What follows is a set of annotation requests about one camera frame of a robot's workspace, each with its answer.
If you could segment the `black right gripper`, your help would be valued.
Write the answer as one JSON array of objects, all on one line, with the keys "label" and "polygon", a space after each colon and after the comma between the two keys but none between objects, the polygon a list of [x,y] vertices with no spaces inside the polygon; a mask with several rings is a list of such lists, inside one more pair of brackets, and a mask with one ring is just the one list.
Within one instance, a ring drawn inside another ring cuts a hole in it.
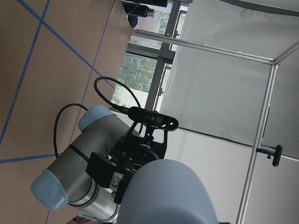
[{"label": "black right gripper", "polygon": [[145,135],[134,134],[136,122],[119,139],[108,155],[93,152],[86,173],[103,188],[115,192],[114,202],[121,204],[133,175],[145,164],[163,159],[167,149],[168,126],[146,125]]}]

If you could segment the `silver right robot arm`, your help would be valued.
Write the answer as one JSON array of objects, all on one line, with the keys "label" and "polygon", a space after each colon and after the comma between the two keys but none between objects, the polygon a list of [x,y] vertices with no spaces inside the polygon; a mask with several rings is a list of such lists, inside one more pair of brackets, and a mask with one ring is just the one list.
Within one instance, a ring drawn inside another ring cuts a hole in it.
[{"label": "silver right robot arm", "polygon": [[153,132],[167,137],[178,127],[175,118],[140,107],[126,113],[131,126],[102,105],[87,110],[81,134],[32,183],[36,199],[53,211],[70,205],[99,223],[116,220],[135,172],[165,156],[167,139],[156,142]]}]

